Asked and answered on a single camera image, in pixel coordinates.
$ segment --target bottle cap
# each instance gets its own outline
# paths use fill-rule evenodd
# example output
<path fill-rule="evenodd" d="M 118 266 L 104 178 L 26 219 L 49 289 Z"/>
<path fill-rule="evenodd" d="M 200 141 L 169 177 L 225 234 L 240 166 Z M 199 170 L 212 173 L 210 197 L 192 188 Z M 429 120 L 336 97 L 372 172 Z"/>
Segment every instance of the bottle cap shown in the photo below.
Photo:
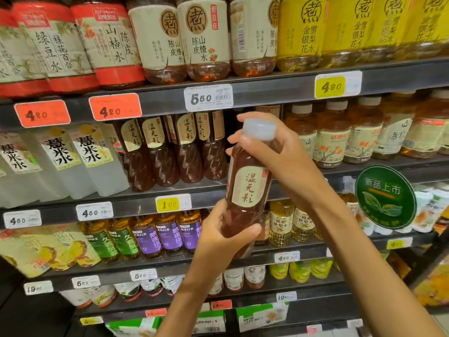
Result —
<path fill-rule="evenodd" d="M 294 104 L 291 107 L 291 112 L 294 114 L 309 114 L 311 113 L 311 104 Z"/>
<path fill-rule="evenodd" d="M 261 141 L 271 141 L 277 127 L 275 122 L 265 118 L 248 118 L 243 122 L 243 133 Z"/>
<path fill-rule="evenodd" d="M 359 97 L 358 103 L 366 106 L 376 106 L 380 104 L 382 97 Z"/>
<path fill-rule="evenodd" d="M 329 110 L 344 110 L 348 107 L 348 101 L 327 101 L 326 109 Z"/>
<path fill-rule="evenodd" d="M 433 90 L 430 96 L 432 98 L 449 99 L 449 89 L 439 88 L 437 90 Z"/>
<path fill-rule="evenodd" d="M 414 94 L 414 93 L 416 93 L 416 90 L 398 91 L 398 92 L 392 92 L 391 94 Z"/>

